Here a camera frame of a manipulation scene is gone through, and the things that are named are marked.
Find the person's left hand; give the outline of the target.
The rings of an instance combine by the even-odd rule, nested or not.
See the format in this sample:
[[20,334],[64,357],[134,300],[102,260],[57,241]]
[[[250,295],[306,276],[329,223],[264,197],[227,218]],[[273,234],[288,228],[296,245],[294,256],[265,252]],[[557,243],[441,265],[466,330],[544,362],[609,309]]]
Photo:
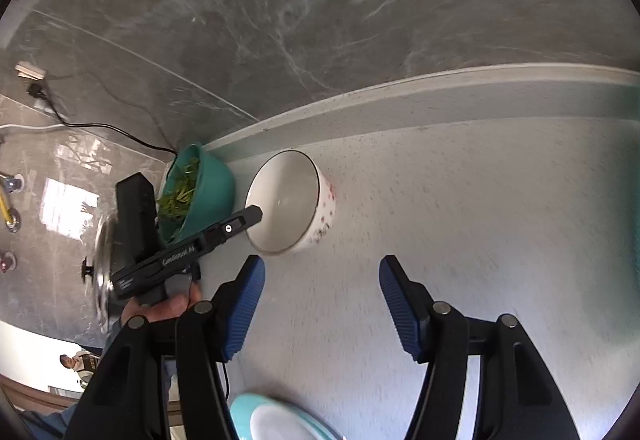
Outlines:
[[142,316],[149,322],[164,321],[179,318],[193,305],[203,299],[200,283],[192,282],[189,293],[177,294],[167,301],[162,301],[154,306],[142,306],[134,298],[126,304],[120,315],[120,324],[125,325],[132,317]]

